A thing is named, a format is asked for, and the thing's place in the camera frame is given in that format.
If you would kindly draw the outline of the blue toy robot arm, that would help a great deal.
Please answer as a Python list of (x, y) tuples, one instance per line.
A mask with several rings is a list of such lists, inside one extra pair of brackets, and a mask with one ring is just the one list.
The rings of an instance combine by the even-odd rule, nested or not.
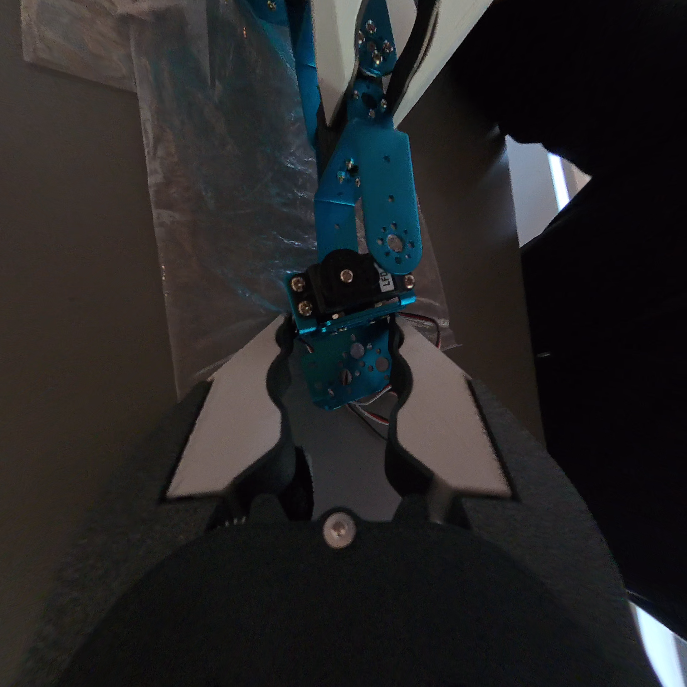
[(356, 206), (365, 246), (394, 275), (422, 259), (409, 138), (393, 125), (385, 91), (408, 41), (417, 1), (368, 1), (357, 34), (357, 72), (333, 125), (325, 122), (315, 66), (312, 1), (247, 1), (262, 22), (288, 30), (308, 139), (315, 151), (318, 261), (357, 250)]

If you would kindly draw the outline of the large clear plastic bag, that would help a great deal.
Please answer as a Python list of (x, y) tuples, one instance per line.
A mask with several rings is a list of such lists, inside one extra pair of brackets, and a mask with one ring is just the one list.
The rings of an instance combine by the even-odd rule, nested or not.
[(129, 35), (179, 397), (315, 262), (315, 152), (288, 30), (246, 1), (147, 1)]

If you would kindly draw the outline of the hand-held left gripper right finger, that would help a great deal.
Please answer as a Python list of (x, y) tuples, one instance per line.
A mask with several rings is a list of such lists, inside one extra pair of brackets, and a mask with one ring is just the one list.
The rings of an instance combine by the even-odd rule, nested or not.
[(429, 520), (468, 523), (463, 499), (511, 500), (512, 484), (469, 376), (404, 318), (390, 322), (385, 475)]

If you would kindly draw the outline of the grey desk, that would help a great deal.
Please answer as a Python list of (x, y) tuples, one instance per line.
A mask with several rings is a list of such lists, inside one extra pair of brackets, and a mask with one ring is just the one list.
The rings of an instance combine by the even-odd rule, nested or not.
[[(403, 122), (448, 356), (543, 442), (505, 144), (457, 65)], [(90, 505), (175, 401), (137, 98), (26, 63), (2, 1), (2, 686)]]

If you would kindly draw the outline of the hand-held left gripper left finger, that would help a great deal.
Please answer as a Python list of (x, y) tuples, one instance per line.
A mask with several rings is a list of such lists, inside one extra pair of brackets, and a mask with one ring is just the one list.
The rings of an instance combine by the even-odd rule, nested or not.
[(284, 402), (294, 340), (293, 318), (279, 315), (214, 373), (167, 500), (252, 502), (273, 494), (280, 502), (313, 501), (312, 470), (295, 443)]

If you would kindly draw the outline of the blue servo bracket assembly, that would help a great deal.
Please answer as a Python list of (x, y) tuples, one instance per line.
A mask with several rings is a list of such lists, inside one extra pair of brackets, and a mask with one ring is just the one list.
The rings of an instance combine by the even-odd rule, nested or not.
[(285, 279), (313, 403), (334, 410), (390, 383), (390, 318), (414, 304), (414, 276), (384, 271), (368, 253), (336, 249)]

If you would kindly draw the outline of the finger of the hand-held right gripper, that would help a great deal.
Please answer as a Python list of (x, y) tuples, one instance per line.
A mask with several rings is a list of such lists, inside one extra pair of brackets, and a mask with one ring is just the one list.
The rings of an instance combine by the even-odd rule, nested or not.
[(312, 1), (315, 66), (327, 125), (333, 125), (357, 72), (357, 34), (367, 1)]
[(395, 128), (467, 38), (488, 8), (488, 1), (418, 1), (405, 47), (385, 91)]

